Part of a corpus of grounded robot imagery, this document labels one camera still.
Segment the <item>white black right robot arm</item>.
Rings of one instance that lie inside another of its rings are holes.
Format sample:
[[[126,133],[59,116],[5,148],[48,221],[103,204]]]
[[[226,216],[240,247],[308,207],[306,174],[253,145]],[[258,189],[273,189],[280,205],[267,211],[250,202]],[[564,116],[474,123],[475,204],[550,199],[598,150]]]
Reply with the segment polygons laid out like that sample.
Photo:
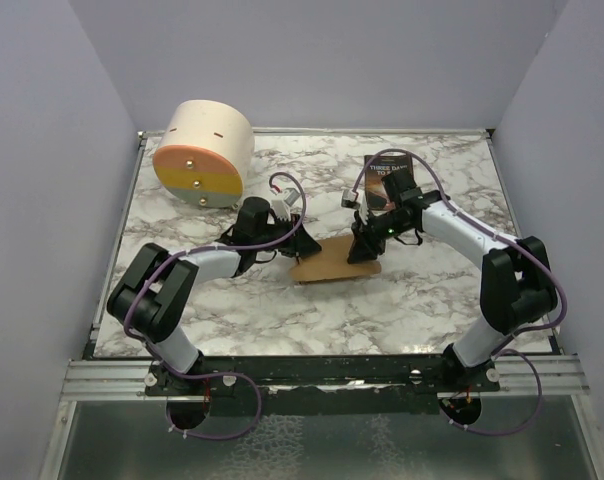
[[[466,215],[440,190],[423,191],[406,169],[384,176],[382,183],[393,207],[380,215],[371,213],[357,192],[347,190],[342,196],[342,205],[354,211],[347,261],[373,261],[384,254],[388,240],[414,231],[446,243],[480,270],[481,315],[442,354],[443,383],[463,391],[520,327],[557,307],[546,248],[534,236],[518,239],[495,231]]]

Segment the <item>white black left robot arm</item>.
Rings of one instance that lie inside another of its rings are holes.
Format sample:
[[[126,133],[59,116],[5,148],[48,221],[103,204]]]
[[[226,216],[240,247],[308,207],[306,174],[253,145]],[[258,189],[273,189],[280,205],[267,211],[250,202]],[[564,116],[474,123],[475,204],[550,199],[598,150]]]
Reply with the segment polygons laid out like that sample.
[[[235,223],[212,244],[174,254],[155,243],[143,245],[108,297],[106,310],[168,367],[168,382],[177,392],[192,394],[202,385],[197,365],[202,352],[180,326],[192,288],[244,274],[260,252],[306,259],[321,251],[301,215],[281,219],[269,201],[250,197]]]

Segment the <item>brown cardboard box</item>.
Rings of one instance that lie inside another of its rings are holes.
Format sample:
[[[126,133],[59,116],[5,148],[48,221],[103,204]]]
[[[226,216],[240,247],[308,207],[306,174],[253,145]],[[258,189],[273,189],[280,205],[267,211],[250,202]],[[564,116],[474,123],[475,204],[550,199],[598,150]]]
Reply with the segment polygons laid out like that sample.
[[[319,240],[322,250],[306,259],[299,259],[289,270],[289,276],[298,283],[317,283],[379,274],[382,268],[378,261],[348,263],[348,253],[353,240],[352,234]]]

